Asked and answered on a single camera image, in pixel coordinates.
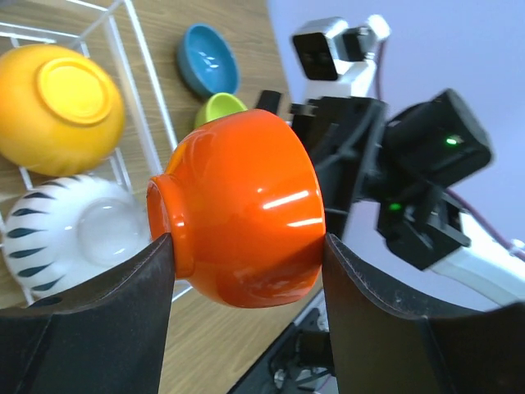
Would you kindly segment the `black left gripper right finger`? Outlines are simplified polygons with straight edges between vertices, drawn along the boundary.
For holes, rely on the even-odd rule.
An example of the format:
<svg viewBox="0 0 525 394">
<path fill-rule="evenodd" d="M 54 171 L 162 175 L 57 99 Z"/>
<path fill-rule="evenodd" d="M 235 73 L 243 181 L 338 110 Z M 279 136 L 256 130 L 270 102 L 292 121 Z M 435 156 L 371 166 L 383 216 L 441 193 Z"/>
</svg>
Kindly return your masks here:
<svg viewBox="0 0 525 394">
<path fill-rule="evenodd" d="M 523 392 L 523 302 L 482 312 L 439 300 L 332 234 L 323 287 L 340 392 Z"/>
</svg>

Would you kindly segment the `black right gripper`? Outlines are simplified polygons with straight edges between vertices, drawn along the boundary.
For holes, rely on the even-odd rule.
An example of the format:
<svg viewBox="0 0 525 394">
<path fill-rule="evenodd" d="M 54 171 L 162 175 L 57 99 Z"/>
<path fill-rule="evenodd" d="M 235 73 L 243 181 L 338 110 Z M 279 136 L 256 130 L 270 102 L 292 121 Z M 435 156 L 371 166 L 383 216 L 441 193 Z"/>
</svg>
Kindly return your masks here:
<svg viewBox="0 0 525 394">
<path fill-rule="evenodd" d="M 375 98 L 321 97 L 290 106 L 291 127 L 322 191 L 328 232 L 353 205 L 379 204 L 376 229 L 398 258 L 424 270 L 471 245 L 449 188 L 492 158 L 486 130 L 452 89 L 388 118 Z"/>
</svg>

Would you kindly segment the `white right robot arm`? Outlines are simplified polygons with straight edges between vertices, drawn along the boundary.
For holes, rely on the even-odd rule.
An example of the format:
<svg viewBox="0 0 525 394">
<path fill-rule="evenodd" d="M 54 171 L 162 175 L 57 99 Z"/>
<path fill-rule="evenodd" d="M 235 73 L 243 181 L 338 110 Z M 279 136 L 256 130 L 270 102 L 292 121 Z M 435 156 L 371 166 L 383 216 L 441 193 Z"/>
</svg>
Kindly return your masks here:
<svg viewBox="0 0 525 394">
<path fill-rule="evenodd" d="M 330 233 L 343 233 L 356 203 L 377 202 L 377 231 L 392 254 L 498 305 L 523 300 L 523 249 L 500 241 L 450 189 L 491 160 L 486 132 L 453 90 L 392 119 L 382 101 L 355 97 L 311 99 L 290 114 Z"/>
</svg>

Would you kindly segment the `lime green bowl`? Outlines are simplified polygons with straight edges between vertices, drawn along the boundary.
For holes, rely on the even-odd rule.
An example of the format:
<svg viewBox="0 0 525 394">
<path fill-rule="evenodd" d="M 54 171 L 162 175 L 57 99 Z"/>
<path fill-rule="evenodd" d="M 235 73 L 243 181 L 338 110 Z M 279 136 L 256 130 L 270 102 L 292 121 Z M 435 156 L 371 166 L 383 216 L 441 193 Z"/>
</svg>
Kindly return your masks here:
<svg viewBox="0 0 525 394">
<path fill-rule="evenodd" d="M 233 94 L 224 92 L 214 94 L 197 111 L 194 119 L 194 128 L 221 117 L 246 111 L 247 109 L 247 106 Z"/>
</svg>

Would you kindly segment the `blue bowl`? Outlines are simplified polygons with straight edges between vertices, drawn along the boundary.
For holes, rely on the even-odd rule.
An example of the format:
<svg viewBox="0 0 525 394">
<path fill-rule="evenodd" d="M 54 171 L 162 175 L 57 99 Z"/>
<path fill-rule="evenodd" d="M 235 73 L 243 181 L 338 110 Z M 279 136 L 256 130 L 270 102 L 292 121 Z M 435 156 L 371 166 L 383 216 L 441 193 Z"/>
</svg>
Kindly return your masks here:
<svg viewBox="0 0 525 394">
<path fill-rule="evenodd" d="M 228 42 L 210 25 L 191 25 L 183 34 L 176 62 L 183 81 L 200 98 L 236 94 L 240 69 Z"/>
</svg>

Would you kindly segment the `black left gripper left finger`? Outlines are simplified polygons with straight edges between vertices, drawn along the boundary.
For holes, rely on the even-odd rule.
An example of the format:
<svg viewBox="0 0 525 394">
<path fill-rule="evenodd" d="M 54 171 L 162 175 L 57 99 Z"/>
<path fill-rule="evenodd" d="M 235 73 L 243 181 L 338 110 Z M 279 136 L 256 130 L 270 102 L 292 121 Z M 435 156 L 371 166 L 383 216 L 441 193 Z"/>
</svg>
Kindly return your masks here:
<svg viewBox="0 0 525 394">
<path fill-rule="evenodd" d="M 3 393 L 156 393 L 174 286 L 171 236 L 68 291 L 1 311 Z"/>
</svg>

